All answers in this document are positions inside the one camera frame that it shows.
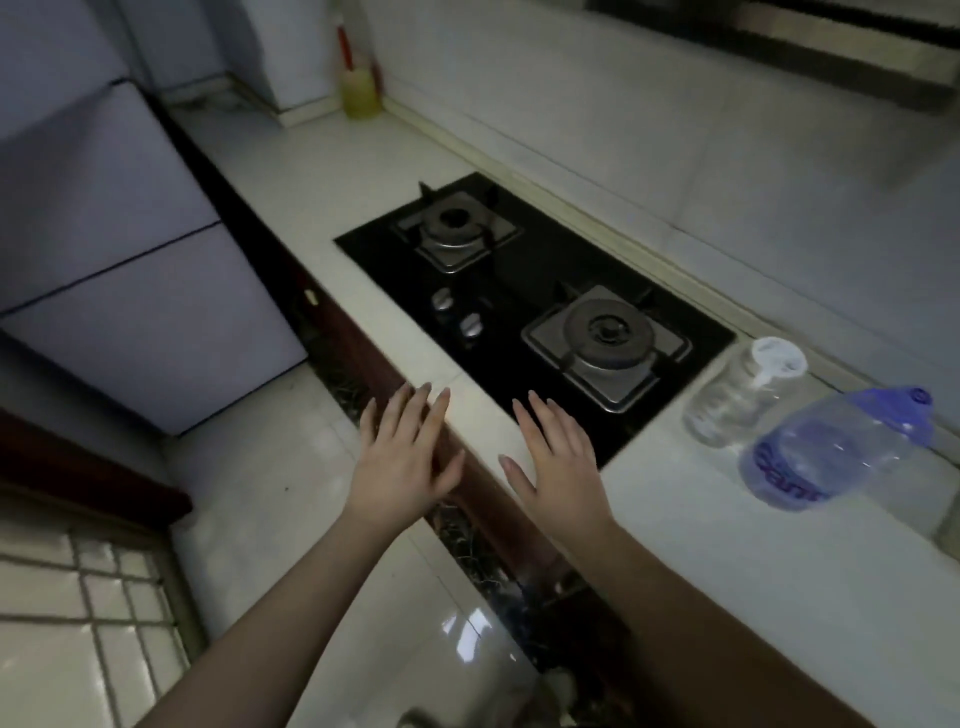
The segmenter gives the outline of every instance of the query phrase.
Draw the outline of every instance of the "hand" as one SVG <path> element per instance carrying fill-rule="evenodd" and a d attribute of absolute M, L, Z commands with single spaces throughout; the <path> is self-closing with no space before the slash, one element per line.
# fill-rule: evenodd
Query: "hand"
<path fill-rule="evenodd" d="M 514 414 L 534 458 L 537 486 L 516 461 L 500 455 L 500 467 L 531 518 L 571 552 L 615 525 L 590 439 L 576 420 L 553 400 L 530 392 L 540 428 L 518 400 Z"/>
<path fill-rule="evenodd" d="M 442 473 L 432 477 L 433 450 L 444 426 L 450 390 L 440 393 L 423 424 L 420 416 L 430 385 L 424 384 L 412 398 L 410 392 L 409 384 L 396 391 L 383 411 L 379 429 L 374 427 L 376 401 L 370 400 L 364 410 L 360 418 L 360 459 L 344 506 L 345 516 L 392 538 L 456 487 L 466 460 L 461 450 Z"/>

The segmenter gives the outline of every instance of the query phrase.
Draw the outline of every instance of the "range hood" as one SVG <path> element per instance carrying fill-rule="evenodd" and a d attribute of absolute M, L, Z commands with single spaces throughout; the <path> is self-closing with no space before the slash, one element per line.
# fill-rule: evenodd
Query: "range hood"
<path fill-rule="evenodd" d="M 960 80 L 960 0 L 553 0 L 942 113 Z"/>

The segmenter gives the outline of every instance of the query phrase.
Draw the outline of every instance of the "plastic water bottle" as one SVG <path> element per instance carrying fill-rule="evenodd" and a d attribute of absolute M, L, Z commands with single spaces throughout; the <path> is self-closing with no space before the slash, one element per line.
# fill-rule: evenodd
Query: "plastic water bottle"
<path fill-rule="evenodd" d="M 723 448 L 746 440 L 760 418 L 796 387 L 806 357 L 776 336 L 757 339 L 731 357 L 724 370 L 690 400 L 684 426 L 698 441 Z"/>
<path fill-rule="evenodd" d="M 755 496 L 803 511 L 888 473 L 933 436 L 933 398 L 921 387 L 866 389 L 816 401 L 740 458 Z"/>

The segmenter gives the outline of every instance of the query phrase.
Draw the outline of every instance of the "burner cap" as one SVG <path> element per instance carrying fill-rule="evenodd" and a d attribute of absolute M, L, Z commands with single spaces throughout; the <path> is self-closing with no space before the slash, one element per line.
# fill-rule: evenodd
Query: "burner cap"
<path fill-rule="evenodd" d="M 483 234 L 475 205 L 464 204 L 456 196 L 440 200 L 423 213 L 423 230 L 440 245 L 459 248 Z"/>
<path fill-rule="evenodd" d="M 566 343 L 581 359 L 602 369 L 630 369 L 654 345 L 650 321 L 633 306 L 610 299 L 574 304 L 564 322 Z"/>

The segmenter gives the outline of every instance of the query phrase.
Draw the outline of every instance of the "black glass cooktop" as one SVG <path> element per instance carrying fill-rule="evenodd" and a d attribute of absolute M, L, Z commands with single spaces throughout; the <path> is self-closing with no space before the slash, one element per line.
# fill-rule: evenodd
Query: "black glass cooktop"
<path fill-rule="evenodd" d="M 483 175 L 411 198 L 337 244 L 508 414 L 558 402 L 601 466 L 733 341 Z"/>

